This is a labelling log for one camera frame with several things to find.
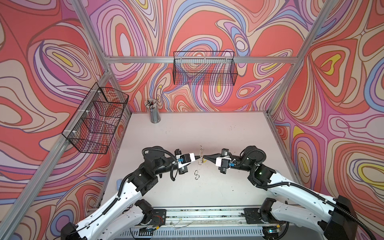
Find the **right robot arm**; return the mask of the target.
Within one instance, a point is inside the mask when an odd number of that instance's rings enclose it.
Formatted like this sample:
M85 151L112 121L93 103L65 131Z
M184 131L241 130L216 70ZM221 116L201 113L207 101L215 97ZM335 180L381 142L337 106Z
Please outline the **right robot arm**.
M249 172L248 180L254 187L295 203L290 206L273 198L265 199L259 209L264 222L276 220L292 223L317 231L327 240L354 240L358 228L362 228L369 239L376 239L369 227L358 219L348 198L326 196L290 181L264 165L266 158L266 153L255 146L246 147L238 156L228 149L203 156L204 160L214 163L222 174L228 169Z

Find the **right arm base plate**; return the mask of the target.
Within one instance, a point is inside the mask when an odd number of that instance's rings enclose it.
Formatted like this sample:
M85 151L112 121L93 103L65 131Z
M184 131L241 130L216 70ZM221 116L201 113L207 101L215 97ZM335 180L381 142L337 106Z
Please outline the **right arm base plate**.
M245 208L241 216L246 219L247 224L279 224L284 225L286 221L277 220L271 212L259 208Z

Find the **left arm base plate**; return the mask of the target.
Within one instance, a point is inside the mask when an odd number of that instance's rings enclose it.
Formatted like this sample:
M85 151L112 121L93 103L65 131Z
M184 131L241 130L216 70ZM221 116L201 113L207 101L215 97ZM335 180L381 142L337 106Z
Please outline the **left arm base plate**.
M154 209L152 212L146 213L144 219L136 226L161 227L166 224L166 216L166 209Z

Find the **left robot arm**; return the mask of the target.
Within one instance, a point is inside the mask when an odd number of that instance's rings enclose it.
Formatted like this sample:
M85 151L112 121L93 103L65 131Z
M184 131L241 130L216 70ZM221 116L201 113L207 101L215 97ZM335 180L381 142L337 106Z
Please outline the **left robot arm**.
M144 148L142 155L144 162L122 179L117 193L82 221L66 224L60 231L61 240L113 240L126 228L151 222L154 209L144 195L162 174L170 173L175 181L177 170L200 158L180 150L171 153L159 146Z

